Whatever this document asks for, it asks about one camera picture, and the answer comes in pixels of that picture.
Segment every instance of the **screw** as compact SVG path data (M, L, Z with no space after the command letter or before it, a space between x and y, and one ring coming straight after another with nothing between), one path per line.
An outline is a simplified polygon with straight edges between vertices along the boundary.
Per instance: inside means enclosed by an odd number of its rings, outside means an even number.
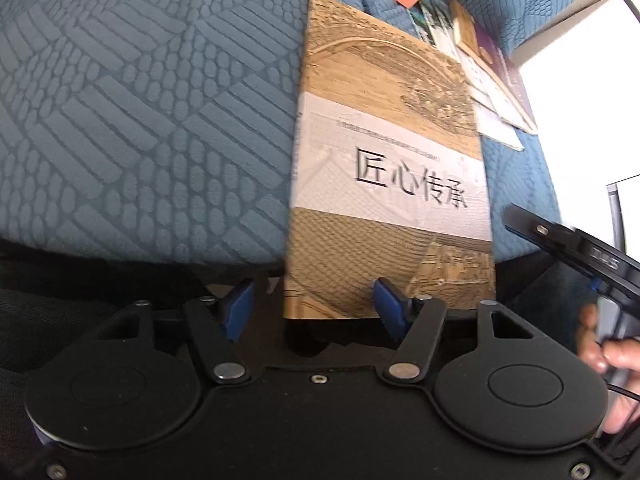
M47 476L51 478L51 480L65 480L66 469L60 464L51 464L47 467Z
M311 382L313 384L325 384L327 381L329 380L329 377L327 377L326 375L312 375L311 376Z
M395 363L388 368L388 372L396 379L415 379L420 375L420 368L413 363Z
M213 368L213 373L219 379L239 379L246 373L246 369L240 363L220 363Z
M586 480L590 475L591 468L589 467L589 464L585 464L584 462L574 465L571 469L571 478L574 480Z

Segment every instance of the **blue textured cushion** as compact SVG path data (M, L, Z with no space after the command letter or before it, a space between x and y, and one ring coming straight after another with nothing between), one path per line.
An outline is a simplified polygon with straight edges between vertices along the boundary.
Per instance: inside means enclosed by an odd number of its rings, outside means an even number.
M393 0L342 1L413 33ZM0 235L280 261L305 23L306 0L2 0ZM497 260L530 251L501 229L505 204L558 218L540 144L521 138L522 153L482 141Z

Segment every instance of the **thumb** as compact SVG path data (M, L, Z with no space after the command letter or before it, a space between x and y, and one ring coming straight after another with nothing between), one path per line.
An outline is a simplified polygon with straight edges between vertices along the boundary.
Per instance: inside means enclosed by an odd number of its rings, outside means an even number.
M602 354L611 366L640 371L640 342L635 339L607 341Z

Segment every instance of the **white band on book cover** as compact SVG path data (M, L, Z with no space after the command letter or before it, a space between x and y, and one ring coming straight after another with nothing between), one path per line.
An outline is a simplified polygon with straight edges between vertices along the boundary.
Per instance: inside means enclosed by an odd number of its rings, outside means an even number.
M309 92L298 106L291 207L492 239L481 160Z

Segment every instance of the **finger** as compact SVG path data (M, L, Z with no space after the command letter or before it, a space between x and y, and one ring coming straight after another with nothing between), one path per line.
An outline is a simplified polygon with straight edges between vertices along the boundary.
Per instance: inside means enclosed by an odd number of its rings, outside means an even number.
M595 304L588 303L581 309L580 323L590 330L596 330L598 325L598 307L595 306Z
M632 372L625 388L633 393L640 393L640 374ZM618 433L622 431L626 424L640 418L640 410L636 412L638 403L620 394L616 394L607 418L602 424L602 431L605 433Z
M599 374L607 371L608 365L602 354L602 347L596 342L596 335L585 327L578 329L576 337L578 357Z
M611 366L640 371L640 342L635 339L607 341L602 353Z

